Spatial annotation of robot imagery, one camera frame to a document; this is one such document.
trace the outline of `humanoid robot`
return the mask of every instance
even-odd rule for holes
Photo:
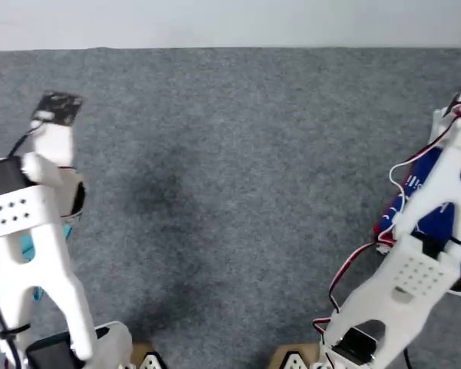
[[[85,197],[82,178],[71,167],[72,123],[80,105],[78,96],[46,94],[33,114],[31,129],[7,158],[0,159],[0,348],[7,367],[137,368],[126,326],[112,322],[94,327],[62,231],[66,218],[80,214]],[[357,249],[333,279],[329,291],[333,313],[314,321],[320,344],[280,347],[270,369],[384,369],[421,332],[434,305],[460,279],[461,92],[437,119],[436,138],[390,171],[402,197],[392,225]],[[16,156],[26,138],[33,141],[34,151]],[[443,146],[441,155],[424,185],[406,202],[403,187],[392,178],[393,170],[415,162],[437,145]],[[450,239],[440,244],[417,232],[416,225],[446,202],[455,204],[456,213]],[[23,234],[34,241],[36,256],[30,262],[22,257]],[[392,250],[376,273],[340,306],[333,297],[334,286],[358,254],[377,244]],[[32,342],[29,319],[36,286],[59,306],[68,332]],[[384,324],[381,339],[360,329],[368,321]],[[328,325],[323,329],[319,324]],[[165,368],[156,352],[146,351],[140,368]]]
[[[461,282],[461,90],[448,107],[434,113],[432,141],[413,157],[391,168],[400,207],[391,225],[358,248],[343,264],[330,286],[334,310],[314,321],[320,343],[279,347],[269,369],[384,369],[421,332],[432,308]],[[423,186],[407,200],[393,171],[411,165],[432,149],[442,149]],[[450,235],[441,242],[417,225],[434,209],[454,204]],[[376,273],[340,306],[333,289],[358,254],[372,246],[390,250]],[[383,336],[374,339],[362,326],[381,322]],[[326,329],[320,324],[327,324]]]
[[[84,289],[71,269],[63,224],[81,213],[85,199],[82,177],[72,167],[72,125],[81,104],[79,96],[46,93],[32,115],[31,128],[0,159],[0,348],[5,366],[163,369],[150,345],[133,346],[122,323],[94,327]],[[34,151],[17,156],[27,138]],[[31,261],[22,255],[19,239],[25,234],[34,243]],[[58,305],[68,332],[32,341],[35,287]]]

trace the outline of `black circuit board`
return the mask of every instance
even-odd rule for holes
[[[72,126],[84,99],[78,95],[64,92],[47,91],[41,98],[38,107],[32,113],[32,120],[57,125]],[[40,111],[52,113],[51,118],[45,118]]]

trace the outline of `teal part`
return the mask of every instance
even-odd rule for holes
[[[68,239],[68,236],[71,233],[72,228],[69,225],[65,225],[63,227],[63,231],[65,233],[65,239]],[[25,260],[32,260],[35,256],[35,249],[34,244],[32,243],[31,236],[22,236],[21,237],[21,246],[22,246],[22,255],[24,255]],[[34,289],[33,298],[35,301],[41,300],[43,297],[44,291],[42,288],[36,287]]]

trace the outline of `gray carpet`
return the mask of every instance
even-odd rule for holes
[[[43,90],[85,96],[70,246],[96,324],[125,322],[170,369],[263,369],[318,339],[330,279],[393,195],[388,168],[460,85],[461,50],[5,52],[0,155]],[[363,255],[338,298],[380,262]],[[47,298],[33,325],[65,329]],[[410,351],[415,369],[461,369],[460,298]]]

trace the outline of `white wall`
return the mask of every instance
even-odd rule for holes
[[[461,46],[461,0],[0,0],[0,50]]]

